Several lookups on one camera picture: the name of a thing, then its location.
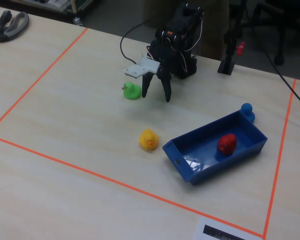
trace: yellow rubber duck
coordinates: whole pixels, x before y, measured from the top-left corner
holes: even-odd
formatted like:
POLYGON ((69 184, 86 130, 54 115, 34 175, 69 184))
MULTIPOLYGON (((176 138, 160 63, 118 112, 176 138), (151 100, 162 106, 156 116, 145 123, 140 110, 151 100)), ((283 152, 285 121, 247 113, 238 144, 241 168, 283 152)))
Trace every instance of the yellow rubber duck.
POLYGON ((157 148, 159 137, 152 130, 146 129, 139 138, 141 147, 146 151, 153 151, 157 148))

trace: gray handle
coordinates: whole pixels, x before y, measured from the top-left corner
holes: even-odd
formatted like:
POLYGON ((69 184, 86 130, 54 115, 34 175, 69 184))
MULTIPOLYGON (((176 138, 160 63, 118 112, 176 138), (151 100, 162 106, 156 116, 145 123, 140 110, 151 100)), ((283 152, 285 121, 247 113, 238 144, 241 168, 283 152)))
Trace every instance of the gray handle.
POLYGON ((9 37, 9 39, 14 39, 18 37, 28 26, 29 24, 29 15, 27 13, 20 12, 12 20, 10 26, 4 31, 4 34, 9 37), (23 22, 18 26, 19 20, 23 19, 23 22))

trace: white bracket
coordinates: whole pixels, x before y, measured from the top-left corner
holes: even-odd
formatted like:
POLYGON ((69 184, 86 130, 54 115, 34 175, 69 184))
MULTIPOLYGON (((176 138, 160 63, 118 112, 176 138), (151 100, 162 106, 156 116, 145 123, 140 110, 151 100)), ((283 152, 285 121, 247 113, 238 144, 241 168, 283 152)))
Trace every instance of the white bracket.
POLYGON ((149 72, 157 74, 159 66, 160 62, 149 59, 141 54, 141 60, 139 61, 139 63, 128 67, 124 70, 124 73, 137 79, 149 72))

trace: rubber duck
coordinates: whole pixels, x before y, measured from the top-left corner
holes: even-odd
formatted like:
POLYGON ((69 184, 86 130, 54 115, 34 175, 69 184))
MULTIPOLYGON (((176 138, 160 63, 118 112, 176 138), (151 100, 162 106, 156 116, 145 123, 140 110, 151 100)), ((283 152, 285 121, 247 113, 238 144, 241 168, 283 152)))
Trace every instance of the rubber duck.
POLYGON ((141 86, 135 85, 131 81, 127 81, 123 85, 122 90, 127 99, 138 99, 141 97, 141 86))
POLYGON ((250 103, 243 104, 241 107, 241 112, 251 123, 254 123, 256 115, 252 112, 252 105, 250 103))
POLYGON ((232 133, 221 137, 218 142, 219 151, 226 156, 232 155, 236 149, 236 146, 237 146, 237 138, 232 133))
POLYGON ((152 130, 146 129, 139 138, 141 147, 146 151, 153 151, 157 148, 159 137, 152 130))

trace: scissors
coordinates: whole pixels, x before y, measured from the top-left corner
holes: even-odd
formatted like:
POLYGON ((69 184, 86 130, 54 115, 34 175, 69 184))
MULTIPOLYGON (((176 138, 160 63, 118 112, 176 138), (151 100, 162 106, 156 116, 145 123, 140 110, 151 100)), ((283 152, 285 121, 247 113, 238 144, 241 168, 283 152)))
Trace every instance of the scissors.
POLYGON ((0 17, 0 43, 9 42, 19 37, 29 24, 29 15, 25 12, 18 13, 11 21, 9 26, 6 26, 12 18, 11 11, 6 10, 0 17))

